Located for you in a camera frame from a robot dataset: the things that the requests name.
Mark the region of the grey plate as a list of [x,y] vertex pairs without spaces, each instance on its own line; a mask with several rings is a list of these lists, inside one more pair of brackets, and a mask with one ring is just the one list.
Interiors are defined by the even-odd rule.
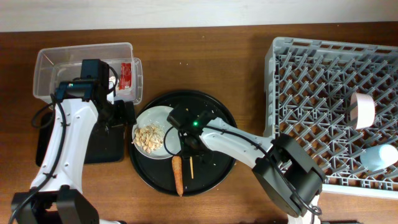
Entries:
[[[137,123],[132,128],[132,144],[142,155],[150,159],[168,159],[177,155],[181,151],[177,130],[167,121],[167,117],[171,111],[172,107],[169,106],[155,106],[145,110],[138,116]],[[164,145],[160,149],[153,151],[151,154],[144,152],[133,143],[133,131],[136,128],[141,128],[148,124],[161,126],[165,133]]]

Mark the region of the wooden chopstick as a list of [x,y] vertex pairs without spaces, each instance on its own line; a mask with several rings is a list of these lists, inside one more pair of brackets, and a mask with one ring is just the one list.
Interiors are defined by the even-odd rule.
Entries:
[[194,179],[193,157],[192,157],[192,156],[189,158],[189,162],[190,162],[190,174],[191,174],[191,178]]

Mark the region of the orange carrot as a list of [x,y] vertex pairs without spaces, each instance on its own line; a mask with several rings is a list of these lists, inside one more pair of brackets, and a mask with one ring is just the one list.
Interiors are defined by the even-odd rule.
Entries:
[[183,196],[183,176],[182,176],[182,159],[179,156],[173,156],[172,158],[172,169],[175,179],[175,187],[177,194]]

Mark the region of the pistachio shells and rice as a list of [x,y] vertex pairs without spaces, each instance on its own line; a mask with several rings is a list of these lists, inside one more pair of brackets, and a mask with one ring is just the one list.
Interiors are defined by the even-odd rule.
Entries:
[[164,145],[164,130],[156,124],[148,124],[133,131],[133,143],[144,152],[151,154]]

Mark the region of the pink bowl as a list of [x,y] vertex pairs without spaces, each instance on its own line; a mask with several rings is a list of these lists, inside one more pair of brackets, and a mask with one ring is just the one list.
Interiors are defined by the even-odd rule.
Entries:
[[354,129],[368,128],[373,125],[376,117],[375,102],[371,95],[356,93],[351,95],[350,121]]

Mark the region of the light blue cup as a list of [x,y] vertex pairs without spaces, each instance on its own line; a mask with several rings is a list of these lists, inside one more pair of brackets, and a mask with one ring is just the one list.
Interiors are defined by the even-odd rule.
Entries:
[[365,149],[360,161],[367,170],[385,169],[397,162],[397,149],[390,144],[382,144]]

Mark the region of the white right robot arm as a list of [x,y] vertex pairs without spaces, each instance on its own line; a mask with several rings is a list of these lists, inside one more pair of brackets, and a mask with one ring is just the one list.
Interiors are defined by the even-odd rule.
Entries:
[[167,121],[177,130],[182,146],[193,152],[221,152],[250,167],[289,223],[320,222],[322,210],[317,203],[326,175],[292,136],[256,136],[213,113],[195,116],[179,106],[171,110]]

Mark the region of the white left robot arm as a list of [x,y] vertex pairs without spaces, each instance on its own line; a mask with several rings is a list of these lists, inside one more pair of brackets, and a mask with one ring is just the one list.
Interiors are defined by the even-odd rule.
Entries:
[[115,72],[100,59],[84,59],[80,76],[50,95],[52,135],[29,191],[14,194],[9,223],[105,222],[83,196],[82,173],[94,132],[136,123],[133,103],[113,100]]

